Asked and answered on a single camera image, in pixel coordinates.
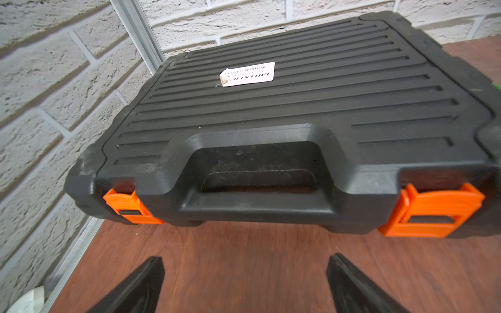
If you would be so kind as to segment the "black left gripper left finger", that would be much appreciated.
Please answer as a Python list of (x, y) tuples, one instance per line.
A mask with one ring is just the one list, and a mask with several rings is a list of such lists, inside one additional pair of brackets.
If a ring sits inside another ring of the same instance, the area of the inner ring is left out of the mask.
[(155, 312), (164, 281), (160, 256), (152, 256), (88, 312)]

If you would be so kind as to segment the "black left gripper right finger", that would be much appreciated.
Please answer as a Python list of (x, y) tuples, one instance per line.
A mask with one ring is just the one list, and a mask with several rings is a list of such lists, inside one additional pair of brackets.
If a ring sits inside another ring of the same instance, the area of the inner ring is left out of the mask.
[(327, 270), (337, 312), (407, 312), (341, 253), (330, 257)]

